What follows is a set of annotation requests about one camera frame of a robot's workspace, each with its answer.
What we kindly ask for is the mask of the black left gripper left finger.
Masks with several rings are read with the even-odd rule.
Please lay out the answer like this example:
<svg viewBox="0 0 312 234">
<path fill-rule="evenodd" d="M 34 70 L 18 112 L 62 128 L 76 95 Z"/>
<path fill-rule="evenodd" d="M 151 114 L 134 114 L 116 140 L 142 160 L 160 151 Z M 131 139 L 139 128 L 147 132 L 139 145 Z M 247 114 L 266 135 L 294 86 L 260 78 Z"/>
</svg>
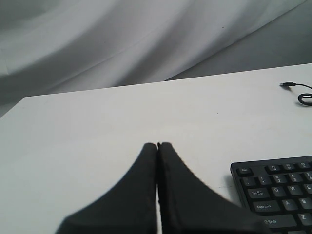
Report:
<svg viewBox="0 0 312 234">
<path fill-rule="evenodd" d="M 157 147 L 146 143 L 123 178 L 106 194 L 67 216 L 58 234 L 156 234 Z"/>
</svg>

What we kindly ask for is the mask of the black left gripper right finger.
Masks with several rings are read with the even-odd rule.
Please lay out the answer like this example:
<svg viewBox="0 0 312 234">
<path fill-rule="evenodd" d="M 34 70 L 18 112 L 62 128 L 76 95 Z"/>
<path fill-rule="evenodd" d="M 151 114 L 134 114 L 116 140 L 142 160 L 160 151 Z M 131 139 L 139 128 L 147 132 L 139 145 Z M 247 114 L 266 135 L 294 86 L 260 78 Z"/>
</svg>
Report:
<svg viewBox="0 0 312 234">
<path fill-rule="evenodd" d="M 170 143 L 158 144 L 157 186 L 164 234 L 269 234 L 263 218 L 205 185 Z"/>
</svg>

